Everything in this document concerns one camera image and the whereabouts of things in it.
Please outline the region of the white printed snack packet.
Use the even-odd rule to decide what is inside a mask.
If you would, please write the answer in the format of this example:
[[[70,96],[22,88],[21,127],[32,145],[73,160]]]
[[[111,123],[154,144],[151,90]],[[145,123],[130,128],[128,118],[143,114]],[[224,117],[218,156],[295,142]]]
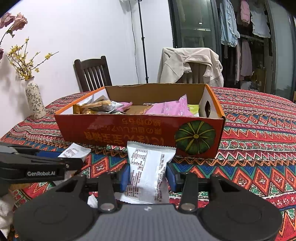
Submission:
[[[169,204],[167,164],[176,148],[128,141],[129,183],[115,198],[131,204]]]

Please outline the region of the small white snack packet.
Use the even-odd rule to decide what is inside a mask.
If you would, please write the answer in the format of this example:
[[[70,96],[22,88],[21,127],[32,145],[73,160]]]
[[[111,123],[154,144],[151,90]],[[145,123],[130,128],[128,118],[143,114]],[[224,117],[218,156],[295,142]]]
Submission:
[[[98,208],[98,200],[93,194],[88,197],[87,204],[91,208]]]

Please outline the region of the pink snack packet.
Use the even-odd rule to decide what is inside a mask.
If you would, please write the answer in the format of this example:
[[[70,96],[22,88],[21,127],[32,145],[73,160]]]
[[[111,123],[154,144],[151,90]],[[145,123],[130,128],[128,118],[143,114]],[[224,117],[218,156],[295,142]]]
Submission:
[[[116,110],[121,112],[128,110],[132,106],[132,102],[120,102],[119,104],[120,107],[117,107]]]
[[[144,114],[167,116],[194,116],[188,108],[186,94],[176,101],[155,103]]]

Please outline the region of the yellow pastry clear packet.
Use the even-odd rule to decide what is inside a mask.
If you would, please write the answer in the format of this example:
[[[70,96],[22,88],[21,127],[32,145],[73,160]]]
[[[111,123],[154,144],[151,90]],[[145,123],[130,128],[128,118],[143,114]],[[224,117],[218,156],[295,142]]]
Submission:
[[[73,114],[87,114],[87,113],[97,113],[98,108],[103,104],[110,104],[110,100],[100,100],[92,103],[86,103],[83,105],[74,104]]]

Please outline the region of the floral ceramic vase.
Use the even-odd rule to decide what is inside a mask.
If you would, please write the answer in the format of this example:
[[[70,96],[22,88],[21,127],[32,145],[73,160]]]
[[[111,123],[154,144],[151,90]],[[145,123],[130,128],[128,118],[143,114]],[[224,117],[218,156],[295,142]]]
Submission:
[[[46,115],[45,106],[41,97],[39,86],[34,77],[26,81],[25,93],[33,120],[39,120]]]

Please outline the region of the red cardboard snack box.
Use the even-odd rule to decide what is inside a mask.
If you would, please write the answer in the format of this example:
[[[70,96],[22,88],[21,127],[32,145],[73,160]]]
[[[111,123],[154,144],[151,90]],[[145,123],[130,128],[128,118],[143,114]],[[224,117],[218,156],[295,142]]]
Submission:
[[[62,137],[69,142],[95,146],[126,146],[134,141],[177,149],[179,156],[216,156],[226,116],[213,90],[206,84],[139,84],[106,86],[84,93],[76,100],[105,96],[115,102],[128,102],[125,114],[74,114],[73,104],[56,111]],[[176,101],[186,96],[189,104],[200,107],[198,116],[148,115],[148,104]]]

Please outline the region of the dark wooden chair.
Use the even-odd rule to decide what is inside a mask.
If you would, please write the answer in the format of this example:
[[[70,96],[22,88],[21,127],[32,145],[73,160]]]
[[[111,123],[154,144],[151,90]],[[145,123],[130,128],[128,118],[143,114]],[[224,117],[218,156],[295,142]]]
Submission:
[[[74,70],[83,92],[97,90],[100,87],[112,86],[106,56],[95,59],[74,61]]]

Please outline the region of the studio light on stand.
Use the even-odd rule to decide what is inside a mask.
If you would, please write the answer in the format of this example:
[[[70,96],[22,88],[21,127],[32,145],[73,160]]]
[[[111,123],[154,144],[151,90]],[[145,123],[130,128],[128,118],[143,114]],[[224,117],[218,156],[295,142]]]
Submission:
[[[143,51],[143,58],[144,58],[145,82],[146,82],[146,84],[148,84],[149,83],[149,75],[148,75],[148,70],[147,70],[147,57],[146,57],[146,51],[145,51],[144,29],[143,29],[143,24],[142,24],[142,11],[141,11],[141,7],[140,7],[141,2],[142,2],[142,0],[137,0],[140,31],[141,31],[141,40],[142,40],[142,51]]]

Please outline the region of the yellow flower branches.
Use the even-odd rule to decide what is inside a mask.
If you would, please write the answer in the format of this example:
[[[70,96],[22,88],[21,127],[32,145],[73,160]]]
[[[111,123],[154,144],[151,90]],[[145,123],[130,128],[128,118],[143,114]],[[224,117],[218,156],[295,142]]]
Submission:
[[[8,54],[6,54],[6,58],[9,63],[15,69],[18,77],[21,80],[28,81],[34,77],[34,73],[39,73],[39,66],[44,62],[48,61],[52,56],[59,53],[59,51],[52,53],[49,52],[44,56],[44,59],[39,63],[34,63],[35,58],[41,53],[36,52],[31,57],[28,56],[29,52],[28,48],[29,38],[25,39],[22,45],[15,45],[10,48]]]

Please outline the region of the chair with beige jacket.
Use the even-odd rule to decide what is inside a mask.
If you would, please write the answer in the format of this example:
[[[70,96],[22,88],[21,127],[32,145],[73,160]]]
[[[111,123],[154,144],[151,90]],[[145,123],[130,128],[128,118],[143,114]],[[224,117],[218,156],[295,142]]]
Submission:
[[[184,72],[177,83],[204,83],[204,74],[206,72],[206,65],[199,63],[189,63],[190,71]]]

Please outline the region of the beige jacket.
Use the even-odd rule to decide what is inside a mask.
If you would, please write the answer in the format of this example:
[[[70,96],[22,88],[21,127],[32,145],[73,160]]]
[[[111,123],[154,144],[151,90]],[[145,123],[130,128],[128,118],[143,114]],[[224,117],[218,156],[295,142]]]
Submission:
[[[219,55],[210,48],[168,48],[162,50],[157,83],[204,83],[223,87]]]

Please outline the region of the pink artificial roses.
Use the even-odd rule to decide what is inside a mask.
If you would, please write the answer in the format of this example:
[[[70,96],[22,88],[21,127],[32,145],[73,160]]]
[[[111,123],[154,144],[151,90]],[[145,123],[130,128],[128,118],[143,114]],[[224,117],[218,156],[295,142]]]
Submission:
[[[28,20],[23,14],[18,13],[17,15],[12,15],[11,13],[6,12],[3,16],[1,16],[1,29],[7,28],[7,30],[1,36],[0,44],[2,45],[6,35],[10,35],[13,38],[15,36],[15,32],[22,30],[27,23]]]

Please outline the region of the light blue hanging shirt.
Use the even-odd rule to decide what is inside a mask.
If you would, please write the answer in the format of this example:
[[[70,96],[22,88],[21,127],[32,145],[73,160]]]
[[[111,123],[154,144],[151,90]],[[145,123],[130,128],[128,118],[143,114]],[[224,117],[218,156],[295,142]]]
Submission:
[[[220,3],[221,44],[236,47],[240,38],[233,5],[229,0]]]

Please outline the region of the white hanging top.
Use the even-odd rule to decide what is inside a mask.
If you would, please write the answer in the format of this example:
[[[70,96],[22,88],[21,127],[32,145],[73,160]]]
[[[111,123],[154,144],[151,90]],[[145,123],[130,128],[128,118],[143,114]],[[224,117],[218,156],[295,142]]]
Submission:
[[[253,26],[252,33],[261,38],[271,38],[264,6],[258,1],[249,1],[249,8]]]

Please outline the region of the pink hanging garment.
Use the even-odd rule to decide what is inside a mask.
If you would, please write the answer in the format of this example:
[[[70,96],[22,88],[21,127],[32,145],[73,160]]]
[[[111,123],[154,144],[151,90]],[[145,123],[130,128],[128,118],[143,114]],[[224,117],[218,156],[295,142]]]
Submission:
[[[246,0],[240,1],[240,20],[244,26],[248,26],[250,24],[250,8],[248,1]]]

